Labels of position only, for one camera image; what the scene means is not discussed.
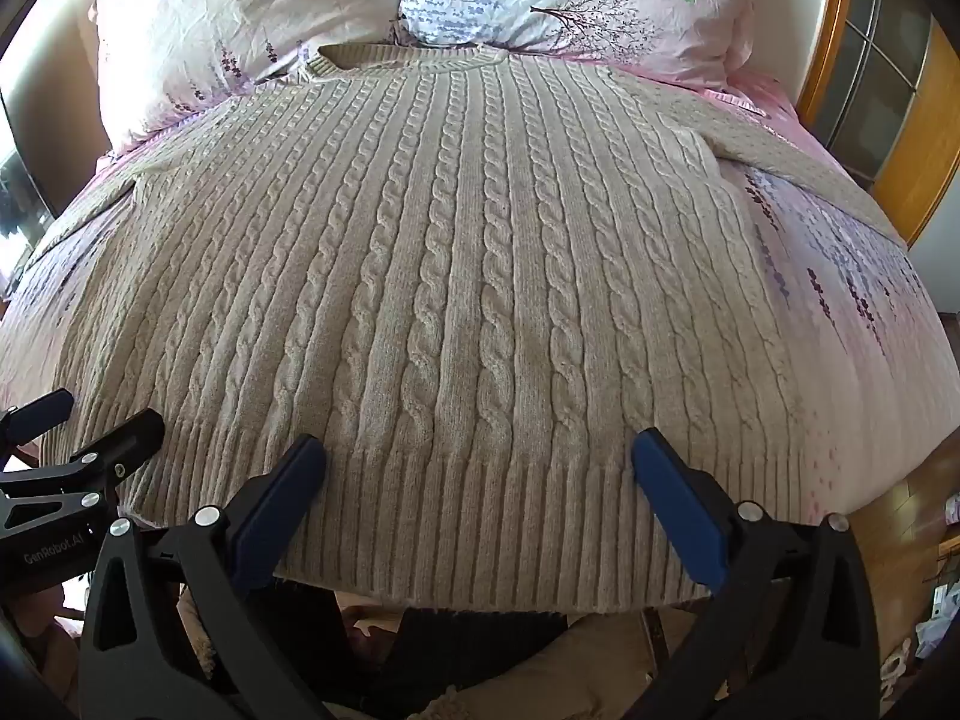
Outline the beige cable-knit sweater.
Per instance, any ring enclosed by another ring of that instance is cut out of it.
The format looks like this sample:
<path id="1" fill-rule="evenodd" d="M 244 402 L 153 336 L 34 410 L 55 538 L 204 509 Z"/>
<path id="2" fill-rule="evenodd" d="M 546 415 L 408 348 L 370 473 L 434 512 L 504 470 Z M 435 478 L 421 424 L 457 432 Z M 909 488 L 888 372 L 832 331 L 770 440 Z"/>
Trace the beige cable-knit sweater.
<path id="1" fill-rule="evenodd" d="M 788 343 L 722 160 L 878 232 L 861 188 L 703 99 L 501 50 L 342 47 L 99 176 L 2 323 L 59 452 L 166 419 L 166 523 L 301 433 L 329 477 L 283 567 L 415 606 L 612 613 L 693 592 L 635 484 L 657 427 L 799 517 Z"/>

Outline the pale pink floral pillow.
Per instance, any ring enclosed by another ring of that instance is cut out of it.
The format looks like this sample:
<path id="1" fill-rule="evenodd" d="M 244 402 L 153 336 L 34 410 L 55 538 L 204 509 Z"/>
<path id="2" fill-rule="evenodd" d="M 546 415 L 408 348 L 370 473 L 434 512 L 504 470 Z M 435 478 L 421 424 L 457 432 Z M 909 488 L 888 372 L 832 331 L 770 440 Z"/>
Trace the pale pink floral pillow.
<path id="1" fill-rule="evenodd" d="M 384 43 L 400 0 L 94 0 L 99 114 L 122 154 L 337 44 Z"/>

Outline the wooden glass door frame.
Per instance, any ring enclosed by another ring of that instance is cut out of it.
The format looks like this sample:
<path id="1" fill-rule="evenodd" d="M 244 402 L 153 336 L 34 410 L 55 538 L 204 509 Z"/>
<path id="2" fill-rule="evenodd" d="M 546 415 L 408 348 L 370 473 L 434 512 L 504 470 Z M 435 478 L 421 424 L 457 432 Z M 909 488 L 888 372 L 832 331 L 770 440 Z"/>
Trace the wooden glass door frame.
<path id="1" fill-rule="evenodd" d="M 797 110 L 916 244 L 958 176 L 958 55 L 928 0 L 827 0 Z"/>

